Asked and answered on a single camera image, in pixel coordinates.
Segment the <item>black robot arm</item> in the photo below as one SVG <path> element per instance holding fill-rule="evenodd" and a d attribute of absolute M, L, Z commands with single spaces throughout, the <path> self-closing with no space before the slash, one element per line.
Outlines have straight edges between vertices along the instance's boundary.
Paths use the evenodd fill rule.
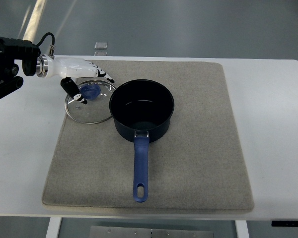
<path fill-rule="evenodd" d="M 17 75 L 19 66 L 15 60 L 22 61 L 26 76 L 33 76 L 40 54 L 39 47 L 31 41 L 0 37 L 0 99 L 23 85 L 23 78 Z"/>

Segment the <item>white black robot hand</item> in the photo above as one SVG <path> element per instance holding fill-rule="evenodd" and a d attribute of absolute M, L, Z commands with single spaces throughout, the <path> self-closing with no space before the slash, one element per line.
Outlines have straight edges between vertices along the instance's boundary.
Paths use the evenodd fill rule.
<path fill-rule="evenodd" d="M 109 74 L 94 63 L 81 58 L 56 57 L 41 55 L 37 59 L 36 74 L 39 77 L 50 78 L 59 76 L 62 78 L 60 85 L 74 100 L 87 104 L 86 98 L 80 92 L 73 78 L 104 78 L 114 83 Z"/>

